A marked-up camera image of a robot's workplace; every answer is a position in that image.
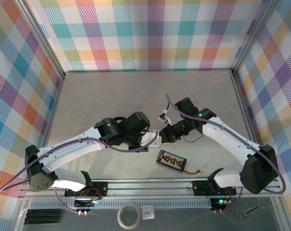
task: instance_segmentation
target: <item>tape roll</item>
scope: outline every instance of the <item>tape roll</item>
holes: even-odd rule
[[[130,225],[130,226],[125,225],[123,223],[123,220],[122,220],[123,211],[127,207],[134,208],[136,210],[137,214],[138,214],[138,217],[137,217],[136,222],[133,225]],[[140,208],[138,206],[136,206],[135,204],[133,204],[133,203],[126,203],[126,204],[124,204],[122,207],[120,207],[120,209],[117,212],[117,222],[119,223],[119,225],[123,229],[126,229],[126,230],[132,230],[132,229],[136,228],[140,224],[140,222],[141,222],[141,210],[140,210]]]

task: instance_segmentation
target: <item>plaid wallpaper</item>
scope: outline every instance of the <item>plaid wallpaper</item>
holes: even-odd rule
[[[266,0],[28,0],[68,71],[231,68]]]
[[[0,186],[24,167],[26,146],[42,145],[59,83],[14,1],[0,0]],[[19,191],[0,192],[0,231],[8,230]]]
[[[280,0],[240,69],[258,140],[275,147],[291,214],[291,0]]]

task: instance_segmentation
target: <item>small white clock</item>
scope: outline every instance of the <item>small white clock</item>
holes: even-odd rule
[[[142,206],[142,220],[150,220],[155,218],[155,210],[153,205]]]

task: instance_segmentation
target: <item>colorful plaid pattern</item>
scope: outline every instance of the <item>colorful plaid pattern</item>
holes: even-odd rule
[[[64,69],[110,71],[231,68],[265,1],[28,3]]]
[[[0,0],[0,186],[24,167],[27,146],[42,145],[59,83],[14,0]],[[20,188],[0,192],[0,231],[8,230]]]
[[[281,0],[240,69],[256,136],[277,151],[291,214],[291,0]]]

